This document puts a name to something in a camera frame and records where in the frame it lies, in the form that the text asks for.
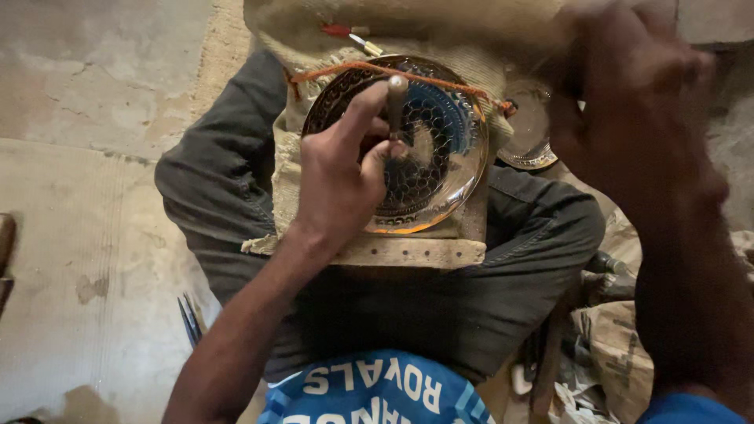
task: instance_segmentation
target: hand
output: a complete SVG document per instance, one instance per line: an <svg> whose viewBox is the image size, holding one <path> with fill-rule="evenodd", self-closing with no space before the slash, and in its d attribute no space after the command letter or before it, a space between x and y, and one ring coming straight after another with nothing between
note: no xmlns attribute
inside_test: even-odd
<svg viewBox="0 0 754 424"><path fill-rule="evenodd" d="M385 198L385 160L406 149L385 140L388 125L377 118L387 95L387 83L375 83L354 97L332 127L301 142L301 195L291 229L325 256L363 230ZM369 136L383 141L371 146ZM366 154L359 163L361 152Z"/></svg>
<svg viewBox="0 0 754 424"><path fill-rule="evenodd" d="M727 185L706 154L714 61L652 15L613 3L576 17L586 50L582 113L556 93L553 151L641 232L689 206L719 209Z"/></svg>

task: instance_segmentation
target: cement floor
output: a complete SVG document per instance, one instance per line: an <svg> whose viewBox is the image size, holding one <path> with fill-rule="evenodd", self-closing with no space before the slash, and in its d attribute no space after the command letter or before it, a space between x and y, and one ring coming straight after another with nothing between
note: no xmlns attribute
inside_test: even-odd
<svg viewBox="0 0 754 424"><path fill-rule="evenodd" d="M197 86L216 12L211 0L0 5L0 137L12 139L0 143L0 210L22 219L0 422L157 422L190 353L174 297L187 290L208 321L217 313L152 182L192 101L211 102L230 75ZM754 55L736 55L710 148L731 181L731 225L752 229Z"/></svg>

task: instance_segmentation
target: metal plate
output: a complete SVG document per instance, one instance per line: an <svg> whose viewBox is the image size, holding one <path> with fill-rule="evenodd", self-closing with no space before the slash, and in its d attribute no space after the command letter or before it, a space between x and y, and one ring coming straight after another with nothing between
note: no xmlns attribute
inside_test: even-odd
<svg viewBox="0 0 754 424"><path fill-rule="evenodd" d="M555 164L558 158L550 148L550 118L547 115L549 87L535 79L524 78L508 85L505 97L516 102L518 112L508 118L513 137L498 150L498 157L525 171Z"/></svg>
<svg viewBox="0 0 754 424"><path fill-rule="evenodd" d="M375 65L464 84L453 71L420 57L392 55ZM361 91L387 76L349 69L328 84L309 111L302 136L319 133L341 118ZM385 166L388 193L366 227L406 234L448 217L476 186L487 158L487 128L475 96L411 81L403 105L404 158Z"/></svg>

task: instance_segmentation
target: orange rope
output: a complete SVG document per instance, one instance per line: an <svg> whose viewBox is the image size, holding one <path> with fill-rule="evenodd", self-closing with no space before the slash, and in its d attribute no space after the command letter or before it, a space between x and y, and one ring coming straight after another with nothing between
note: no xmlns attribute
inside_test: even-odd
<svg viewBox="0 0 754 424"><path fill-rule="evenodd" d="M494 106L498 112L502 113L506 118L513 116L516 113L515 105L510 101L501 102L499 100L493 100L489 93L481 88L471 87L470 85L456 84L454 82L445 81L444 79L429 78L420 75L413 75L407 72L399 71L398 69L385 68L383 66L373 65L368 62L360 60L348 63L340 63L338 65L328 66L327 68L316 69L314 71L303 72L287 78L288 82L294 85L295 91L298 92L296 84L304 81L312 81L324 75L331 75L338 72L345 71L346 69L364 69L366 71L382 72L388 75L402 75L409 80L423 81L429 84L434 84L438 87L448 88L450 90L463 91L464 93L473 94L484 100L487 100L492 106Z"/></svg>

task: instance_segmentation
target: leg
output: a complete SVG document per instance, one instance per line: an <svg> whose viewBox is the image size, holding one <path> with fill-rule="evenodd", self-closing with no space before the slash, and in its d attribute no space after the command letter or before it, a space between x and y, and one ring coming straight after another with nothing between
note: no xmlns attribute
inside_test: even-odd
<svg viewBox="0 0 754 424"><path fill-rule="evenodd" d="M580 281L605 221L591 195L565 183L490 170L486 260L440 278L321 278L297 297L265 379L349 352L401 349L481 383Z"/></svg>
<svg viewBox="0 0 754 424"><path fill-rule="evenodd" d="M605 232L594 198L569 184L492 167L489 185L485 261L411 284L414 293L391 306L402 317L393 327L402 349L443 362L472 383L494 375L578 284Z"/></svg>
<svg viewBox="0 0 754 424"><path fill-rule="evenodd" d="M285 107L282 72L270 53L252 54L155 169L165 213L221 303L266 261L241 253L241 243L274 232L272 199L262 187L274 169L272 123Z"/></svg>

